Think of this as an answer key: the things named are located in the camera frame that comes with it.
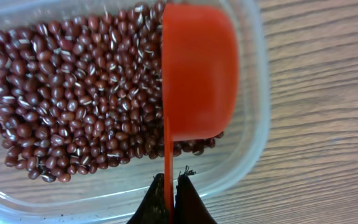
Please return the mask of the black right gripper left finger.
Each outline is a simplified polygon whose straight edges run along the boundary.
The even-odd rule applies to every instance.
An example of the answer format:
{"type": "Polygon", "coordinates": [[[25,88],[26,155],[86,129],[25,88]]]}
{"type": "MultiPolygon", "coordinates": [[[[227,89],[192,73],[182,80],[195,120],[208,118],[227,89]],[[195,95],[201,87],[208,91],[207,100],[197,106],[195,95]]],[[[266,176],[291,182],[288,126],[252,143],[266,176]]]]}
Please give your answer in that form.
{"type": "Polygon", "coordinates": [[[168,219],[169,212],[164,199],[164,174],[159,173],[127,224],[167,224],[168,219]]]}

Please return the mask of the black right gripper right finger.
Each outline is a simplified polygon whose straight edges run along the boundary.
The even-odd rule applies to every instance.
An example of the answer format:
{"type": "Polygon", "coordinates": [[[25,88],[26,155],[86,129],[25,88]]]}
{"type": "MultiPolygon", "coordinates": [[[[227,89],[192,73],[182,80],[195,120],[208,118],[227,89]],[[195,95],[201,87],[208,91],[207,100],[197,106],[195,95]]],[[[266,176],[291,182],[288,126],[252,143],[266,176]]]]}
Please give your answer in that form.
{"type": "Polygon", "coordinates": [[[186,166],[184,173],[178,176],[174,224],[217,224],[190,180],[195,174],[186,166]]]}

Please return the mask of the red measuring scoop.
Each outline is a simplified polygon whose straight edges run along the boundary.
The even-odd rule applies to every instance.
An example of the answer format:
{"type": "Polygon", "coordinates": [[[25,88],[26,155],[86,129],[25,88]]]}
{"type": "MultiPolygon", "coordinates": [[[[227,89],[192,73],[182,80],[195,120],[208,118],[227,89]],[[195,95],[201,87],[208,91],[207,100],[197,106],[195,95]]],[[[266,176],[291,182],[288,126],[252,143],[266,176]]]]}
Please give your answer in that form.
{"type": "Polygon", "coordinates": [[[168,3],[163,13],[164,197],[174,223],[173,144],[212,138],[229,124],[239,81],[234,26],[217,7],[168,3]]]}

